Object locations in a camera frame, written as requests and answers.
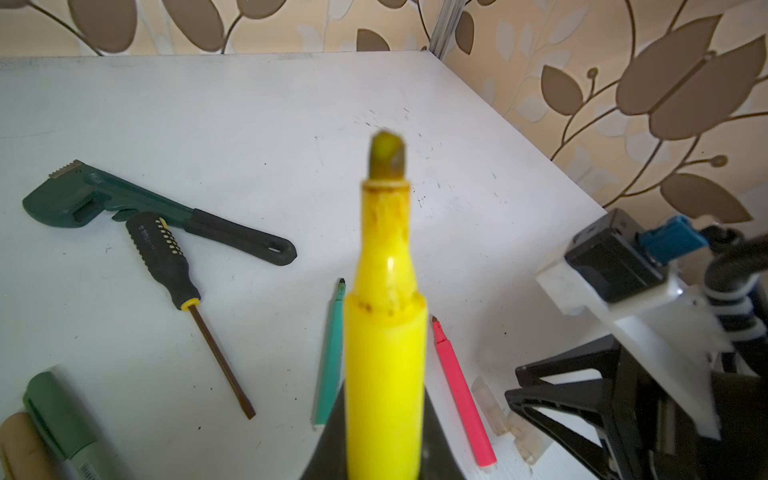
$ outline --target beige wallpaper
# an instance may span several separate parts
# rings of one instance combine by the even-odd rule
[[[419,50],[443,0],[0,0],[0,56]]]
[[[768,229],[766,31],[765,0],[469,0],[445,63],[601,205]]]

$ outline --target yellow highlighter barrel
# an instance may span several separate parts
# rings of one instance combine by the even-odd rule
[[[405,145],[380,132],[362,183],[362,252],[344,300],[346,444],[352,480],[414,480],[424,407],[427,305],[409,251]]]

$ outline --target wallpaper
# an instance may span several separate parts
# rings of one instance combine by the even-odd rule
[[[0,0],[0,56],[419,50],[443,0]]]
[[[601,205],[768,229],[766,31],[765,0],[468,0],[445,63]]]

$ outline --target black rubber grip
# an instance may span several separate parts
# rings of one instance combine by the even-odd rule
[[[296,258],[296,248],[288,240],[243,227],[197,208],[192,210],[192,216],[184,221],[184,229],[275,265],[287,265]]]
[[[181,310],[188,300],[200,299],[200,292],[190,280],[190,265],[159,214],[135,214],[125,222],[125,227],[149,273],[168,289],[176,308]]]

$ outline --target pink marker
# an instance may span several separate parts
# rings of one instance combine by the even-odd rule
[[[466,380],[464,380],[462,367],[458,364],[451,342],[445,338],[442,326],[434,315],[432,316],[432,328],[435,330],[437,355],[440,357],[442,369],[448,379],[448,385],[451,387],[453,399],[456,401],[458,414],[462,417],[464,430],[469,437],[469,445],[472,446],[472,451],[475,453],[475,460],[481,467],[494,465],[496,454],[493,452],[491,441],[488,440],[488,435],[485,433],[485,427],[475,407],[475,400],[469,392]]]

